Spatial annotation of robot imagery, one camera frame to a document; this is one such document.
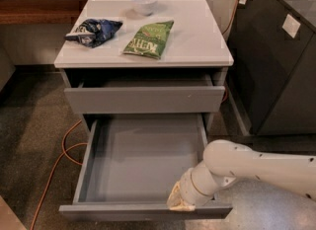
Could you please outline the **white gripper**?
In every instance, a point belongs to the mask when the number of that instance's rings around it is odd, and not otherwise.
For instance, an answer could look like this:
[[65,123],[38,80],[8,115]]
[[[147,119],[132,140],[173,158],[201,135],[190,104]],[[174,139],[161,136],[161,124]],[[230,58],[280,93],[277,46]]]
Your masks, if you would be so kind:
[[167,199],[167,207],[171,211],[194,211],[196,207],[182,198],[180,182],[176,182]]

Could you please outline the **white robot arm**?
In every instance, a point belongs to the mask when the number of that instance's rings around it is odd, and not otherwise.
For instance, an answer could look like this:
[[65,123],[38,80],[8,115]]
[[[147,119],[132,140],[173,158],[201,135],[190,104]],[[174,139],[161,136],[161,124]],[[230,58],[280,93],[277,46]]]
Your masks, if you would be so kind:
[[167,199],[172,211],[194,211],[242,179],[264,182],[316,199],[316,157],[254,151],[228,140],[214,140],[202,160],[187,169]]

